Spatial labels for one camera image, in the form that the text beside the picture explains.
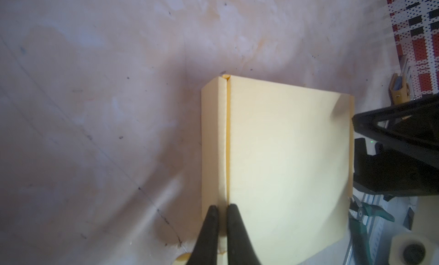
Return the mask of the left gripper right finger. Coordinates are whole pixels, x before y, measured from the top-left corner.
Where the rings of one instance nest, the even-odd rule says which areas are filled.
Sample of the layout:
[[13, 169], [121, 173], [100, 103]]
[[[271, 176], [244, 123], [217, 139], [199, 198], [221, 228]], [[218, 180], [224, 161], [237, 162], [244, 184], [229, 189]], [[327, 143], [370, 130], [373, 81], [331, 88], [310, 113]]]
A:
[[226, 210], [228, 265], [260, 265], [236, 204]]

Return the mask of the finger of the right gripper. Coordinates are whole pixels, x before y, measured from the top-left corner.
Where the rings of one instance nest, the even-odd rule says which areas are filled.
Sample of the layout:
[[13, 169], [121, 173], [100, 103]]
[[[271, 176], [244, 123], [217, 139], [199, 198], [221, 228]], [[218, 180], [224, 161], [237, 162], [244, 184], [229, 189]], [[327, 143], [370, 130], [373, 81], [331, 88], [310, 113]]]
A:
[[439, 95], [356, 114], [354, 131], [439, 167]]

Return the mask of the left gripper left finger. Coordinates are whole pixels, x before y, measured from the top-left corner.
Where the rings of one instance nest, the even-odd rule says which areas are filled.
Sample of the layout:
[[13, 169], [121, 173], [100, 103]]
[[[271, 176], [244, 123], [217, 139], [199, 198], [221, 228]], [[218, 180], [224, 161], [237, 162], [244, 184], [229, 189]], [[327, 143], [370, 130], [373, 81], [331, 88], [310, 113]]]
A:
[[195, 247], [187, 265], [216, 265], [220, 216], [217, 206], [208, 208]]

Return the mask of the yellow paper box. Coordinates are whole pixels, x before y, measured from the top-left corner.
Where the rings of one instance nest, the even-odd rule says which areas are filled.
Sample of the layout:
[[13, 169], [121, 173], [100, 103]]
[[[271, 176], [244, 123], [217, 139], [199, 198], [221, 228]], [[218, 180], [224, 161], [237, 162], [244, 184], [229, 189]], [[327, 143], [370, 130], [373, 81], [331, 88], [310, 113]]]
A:
[[201, 90], [203, 220], [219, 210], [228, 265], [236, 204], [261, 265], [298, 265], [342, 240], [353, 191], [354, 98], [223, 75]]

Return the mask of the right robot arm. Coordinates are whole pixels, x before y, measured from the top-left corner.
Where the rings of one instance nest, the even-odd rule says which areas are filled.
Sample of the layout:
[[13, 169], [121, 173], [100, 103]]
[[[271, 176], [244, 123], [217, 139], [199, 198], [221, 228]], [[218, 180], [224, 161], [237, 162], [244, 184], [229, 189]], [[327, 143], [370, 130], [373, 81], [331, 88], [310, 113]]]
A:
[[[380, 122], [389, 121], [390, 127]], [[439, 195], [439, 94], [356, 114], [354, 131], [377, 140], [376, 154], [367, 153], [365, 138], [354, 141], [353, 186], [369, 195], [392, 199], [402, 196]], [[361, 202], [352, 196], [349, 229], [357, 265], [372, 265], [367, 225], [364, 216], [394, 222], [394, 216], [379, 205]], [[389, 265], [434, 265], [439, 249], [419, 235], [392, 238]]]

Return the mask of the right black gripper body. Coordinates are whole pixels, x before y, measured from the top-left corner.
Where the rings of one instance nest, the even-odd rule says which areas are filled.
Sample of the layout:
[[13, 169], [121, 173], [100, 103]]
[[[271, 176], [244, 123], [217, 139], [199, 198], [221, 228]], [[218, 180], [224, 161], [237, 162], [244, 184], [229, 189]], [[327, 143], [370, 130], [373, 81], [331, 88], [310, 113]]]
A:
[[369, 155], [365, 138], [357, 138], [354, 141], [353, 187], [370, 195], [438, 195], [439, 171], [392, 149]]

